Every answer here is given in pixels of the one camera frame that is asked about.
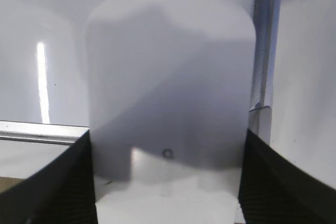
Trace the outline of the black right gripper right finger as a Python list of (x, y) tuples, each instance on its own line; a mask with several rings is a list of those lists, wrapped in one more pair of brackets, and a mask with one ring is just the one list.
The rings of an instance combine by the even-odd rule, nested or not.
[(335, 223), (335, 189), (247, 132), (238, 200), (246, 223)]

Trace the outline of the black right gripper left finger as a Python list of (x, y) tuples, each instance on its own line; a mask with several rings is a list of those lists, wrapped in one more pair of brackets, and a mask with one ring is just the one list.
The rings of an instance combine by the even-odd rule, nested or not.
[(1, 223), (98, 223), (89, 132), (1, 193)]

